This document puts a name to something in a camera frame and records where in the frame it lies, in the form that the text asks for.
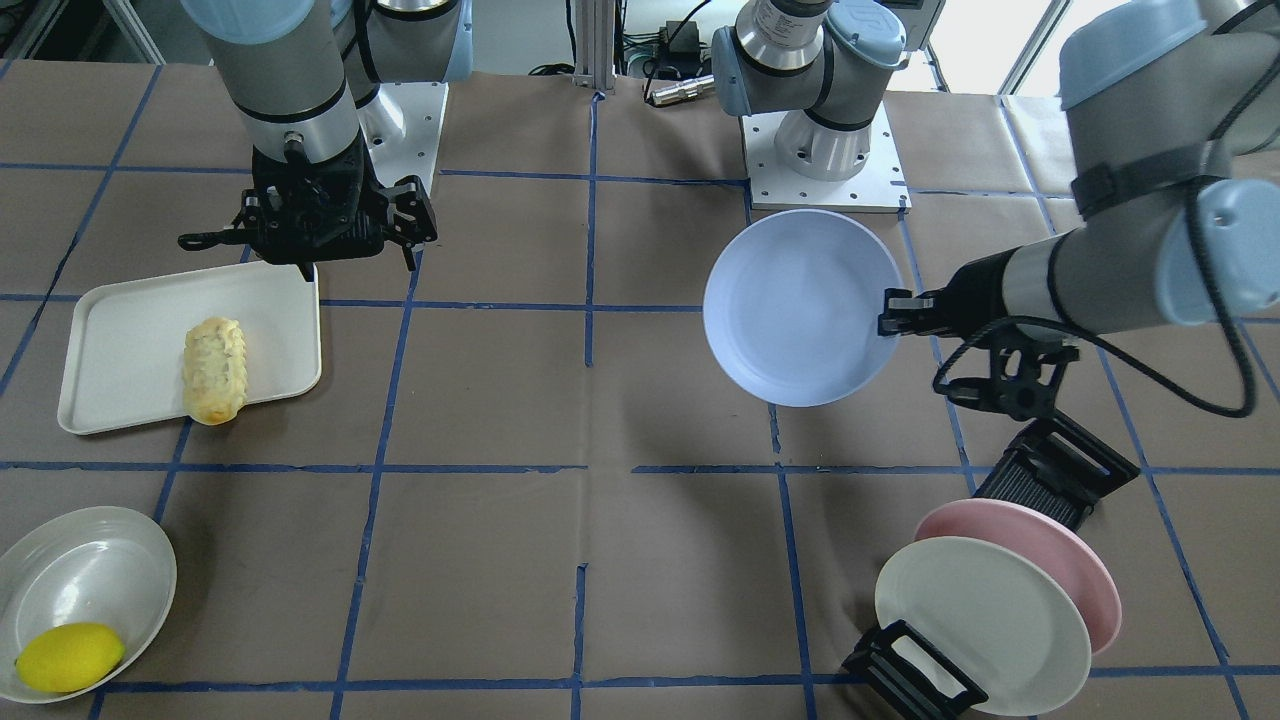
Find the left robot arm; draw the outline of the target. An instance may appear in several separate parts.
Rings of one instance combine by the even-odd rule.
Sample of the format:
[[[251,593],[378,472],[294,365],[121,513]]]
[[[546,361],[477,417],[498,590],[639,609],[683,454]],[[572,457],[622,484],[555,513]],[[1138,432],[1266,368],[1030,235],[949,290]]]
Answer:
[[[832,211],[782,211],[740,233],[707,283],[722,369],[769,404],[860,389],[901,334],[989,352],[986,378],[946,380],[954,404],[1050,416],[1075,337],[1217,322],[1242,377],[1235,406],[1157,382],[1196,407],[1247,416],[1256,380],[1230,323],[1277,301],[1277,186],[1233,177],[1277,147],[1275,1],[1129,1],[1062,45],[1059,96],[1082,224],[982,258],[942,288],[900,284],[886,247]]]

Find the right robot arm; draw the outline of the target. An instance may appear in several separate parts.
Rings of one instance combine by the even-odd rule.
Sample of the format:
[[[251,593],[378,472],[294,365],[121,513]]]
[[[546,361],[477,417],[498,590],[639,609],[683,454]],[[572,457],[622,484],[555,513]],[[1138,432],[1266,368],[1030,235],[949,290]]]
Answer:
[[[319,263],[438,240],[429,197],[451,86],[474,68],[468,1],[187,1],[253,145],[224,229],[183,250],[246,246],[314,278]]]

